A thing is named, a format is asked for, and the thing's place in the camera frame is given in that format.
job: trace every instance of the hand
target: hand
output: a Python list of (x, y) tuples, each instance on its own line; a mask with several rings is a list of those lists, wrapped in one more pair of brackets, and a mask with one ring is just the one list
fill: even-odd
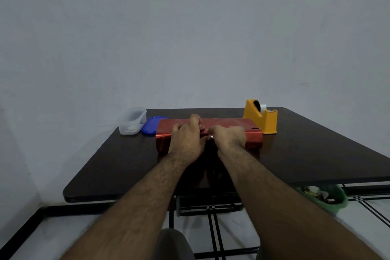
[(188, 164), (193, 163), (204, 151), (208, 136), (200, 138), (200, 131), (204, 130), (202, 119), (198, 114), (190, 116), (190, 123), (173, 126), (169, 152), (174, 152), (183, 157)]
[(245, 147), (246, 134), (243, 127), (222, 127), (215, 125), (208, 130), (209, 135), (214, 136), (215, 144), (218, 147), (218, 155), (224, 154), (231, 147)]

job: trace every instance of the clear adhesive tape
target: clear adhesive tape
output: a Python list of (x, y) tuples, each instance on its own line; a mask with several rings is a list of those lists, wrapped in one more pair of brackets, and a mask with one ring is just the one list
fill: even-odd
[(266, 104), (260, 104), (260, 113), (263, 114), (265, 110), (267, 110), (267, 105)]

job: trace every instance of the green trash bin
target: green trash bin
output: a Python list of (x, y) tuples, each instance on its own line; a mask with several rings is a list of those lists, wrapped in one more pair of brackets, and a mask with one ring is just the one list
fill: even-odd
[(307, 197), (309, 200), (317, 204), (320, 208), (323, 208), (325, 211), (336, 215), (340, 209), (345, 208), (348, 205), (348, 197), (346, 196), (344, 190), (338, 185), (331, 186), (322, 186), (319, 187), (320, 190), (326, 191), (329, 193), (328, 198), (335, 199), (340, 201), (340, 203), (330, 205), (328, 203), (324, 203), (323, 201), (316, 199), (314, 196), (309, 195), (301, 190), (301, 187), (297, 187), (296, 190), (301, 193), (303, 196)]

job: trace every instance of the person's right hand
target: person's right hand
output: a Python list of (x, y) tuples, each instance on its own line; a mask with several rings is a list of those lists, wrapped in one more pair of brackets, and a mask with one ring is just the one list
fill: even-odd
[(243, 127), (222, 127), (215, 125), (208, 129), (208, 134), (214, 137), (218, 147), (218, 155), (224, 154), (235, 146), (245, 147), (246, 134)]

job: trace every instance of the person's left hand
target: person's left hand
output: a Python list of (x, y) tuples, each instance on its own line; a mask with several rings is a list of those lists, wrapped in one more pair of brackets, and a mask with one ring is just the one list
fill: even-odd
[(180, 155), (180, 158), (193, 163), (204, 151), (208, 136), (200, 138), (200, 131), (204, 129), (202, 119), (198, 114), (190, 116), (190, 123), (173, 126), (169, 151)]

